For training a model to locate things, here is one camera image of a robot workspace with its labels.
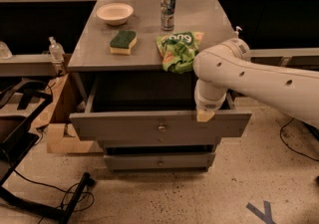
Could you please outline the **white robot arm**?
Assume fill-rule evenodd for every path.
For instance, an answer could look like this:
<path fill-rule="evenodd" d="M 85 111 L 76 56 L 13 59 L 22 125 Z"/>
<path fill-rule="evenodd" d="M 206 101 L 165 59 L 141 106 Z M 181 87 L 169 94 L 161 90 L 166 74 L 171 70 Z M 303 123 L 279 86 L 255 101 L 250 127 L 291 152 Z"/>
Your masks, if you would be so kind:
<path fill-rule="evenodd" d="M 252 63 L 250 49 L 232 38 L 199 52 L 193 61 L 194 90 L 201 121 L 210 120 L 236 91 L 316 128 L 319 127 L 319 73 Z"/>

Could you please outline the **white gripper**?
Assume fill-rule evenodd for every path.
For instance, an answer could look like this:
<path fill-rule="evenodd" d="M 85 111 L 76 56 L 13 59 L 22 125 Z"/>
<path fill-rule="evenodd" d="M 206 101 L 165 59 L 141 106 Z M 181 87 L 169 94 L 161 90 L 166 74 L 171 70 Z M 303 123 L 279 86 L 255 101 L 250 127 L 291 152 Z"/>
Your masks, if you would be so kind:
<path fill-rule="evenodd" d="M 226 99 L 227 89 L 218 88 L 209 82 L 197 80 L 194 88 L 196 120 L 208 122 L 215 116 Z"/>

